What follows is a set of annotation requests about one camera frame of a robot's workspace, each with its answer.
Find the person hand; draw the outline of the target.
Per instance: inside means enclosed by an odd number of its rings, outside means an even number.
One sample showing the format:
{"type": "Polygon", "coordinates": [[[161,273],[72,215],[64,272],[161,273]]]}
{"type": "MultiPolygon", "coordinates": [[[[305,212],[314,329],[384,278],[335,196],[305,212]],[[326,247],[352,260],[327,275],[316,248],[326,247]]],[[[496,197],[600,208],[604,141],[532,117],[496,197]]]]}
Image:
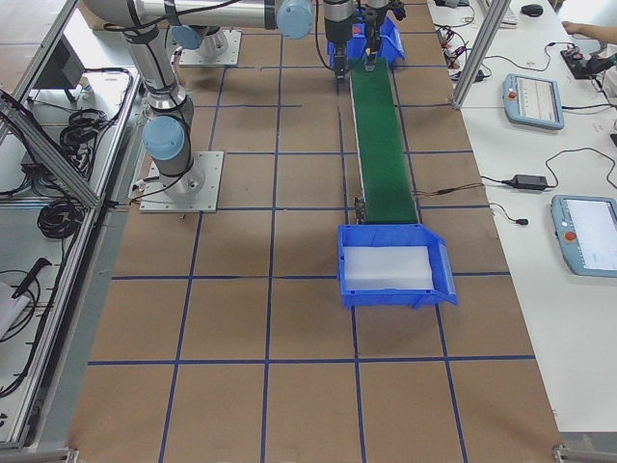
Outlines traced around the person hand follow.
{"type": "Polygon", "coordinates": [[[570,36],[587,36],[586,24],[576,23],[571,21],[563,21],[562,26],[566,33],[570,36]]]}

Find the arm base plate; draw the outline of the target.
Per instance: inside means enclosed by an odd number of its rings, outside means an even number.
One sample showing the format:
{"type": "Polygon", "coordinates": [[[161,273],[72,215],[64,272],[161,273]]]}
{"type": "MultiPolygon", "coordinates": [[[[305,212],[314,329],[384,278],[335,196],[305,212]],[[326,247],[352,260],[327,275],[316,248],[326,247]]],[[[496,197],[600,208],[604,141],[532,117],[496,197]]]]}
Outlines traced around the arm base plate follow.
{"type": "Polygon", "coordinates": [[[144,213],[193,213],[217,211],[225,154],[222,151],[194,151],[192,169],[177,183],[160,176],[154,161],[148,174],[158,177],[148,182],[140,200],[144,213]]]}
{"type": "Polygon", "coordinates": [[[214,34],[206,34],[189,29],[188,35],[178,40],[182,48],[179,65],[185,68],[236,66],[241,39],[240,30],[219,29],[214,34]]]}

